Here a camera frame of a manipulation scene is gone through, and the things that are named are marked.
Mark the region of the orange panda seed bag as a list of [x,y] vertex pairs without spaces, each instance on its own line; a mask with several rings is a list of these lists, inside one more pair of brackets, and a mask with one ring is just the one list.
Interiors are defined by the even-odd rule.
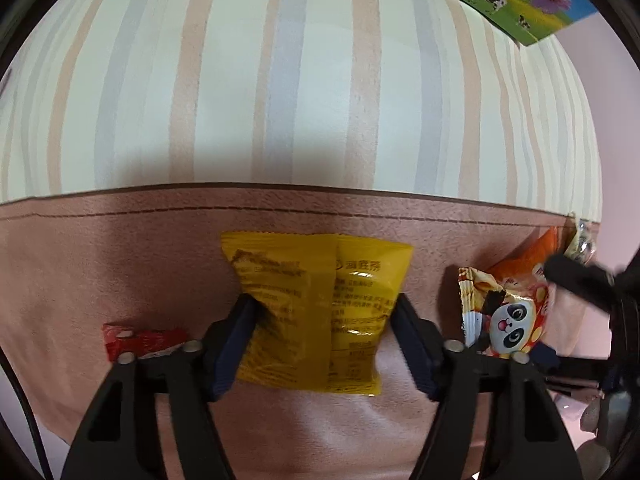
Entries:
[[458,270],[467,347],[501,359],[533,349],[544,332],[551,298],[544,263],[559,244],[559,230],[550,228],[487,271],[472,266]]

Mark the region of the silver red small packet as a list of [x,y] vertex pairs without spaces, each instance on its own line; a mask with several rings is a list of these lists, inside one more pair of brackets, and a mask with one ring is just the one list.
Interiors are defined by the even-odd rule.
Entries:
[[596,251],[596,239],[591,231],[591,224],[583,218],[574,217],[564,256],[580,264],[587,264]]

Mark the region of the red small candy packet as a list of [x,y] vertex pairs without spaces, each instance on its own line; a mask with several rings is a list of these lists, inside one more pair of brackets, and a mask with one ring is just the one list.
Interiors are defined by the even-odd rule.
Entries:
[[127,325],[103,324],[101,333],[111,363],[115,363],[124,353],[132,353],[135,358],[156,356],[174,350],[191,339],[189,332],[183,328],[138,330]]

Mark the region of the yellow snack bag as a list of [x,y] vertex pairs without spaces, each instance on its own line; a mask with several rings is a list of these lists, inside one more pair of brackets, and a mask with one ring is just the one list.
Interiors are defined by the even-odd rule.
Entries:
[[412,246],[346,234],[224,232],[242,292],[266,315],[240,363],[243,382],[376,396],[376,352]]

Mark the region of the striped cat blanket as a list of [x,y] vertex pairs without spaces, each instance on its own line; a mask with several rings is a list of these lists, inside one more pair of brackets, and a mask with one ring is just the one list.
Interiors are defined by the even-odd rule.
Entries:
[[104,324],[227,316],[224,231],[411,244],[407,294],[454,333],[458,266],[601,214],[562,44],[457,0],[58,0],[1,73],[1,342],[68,442]]

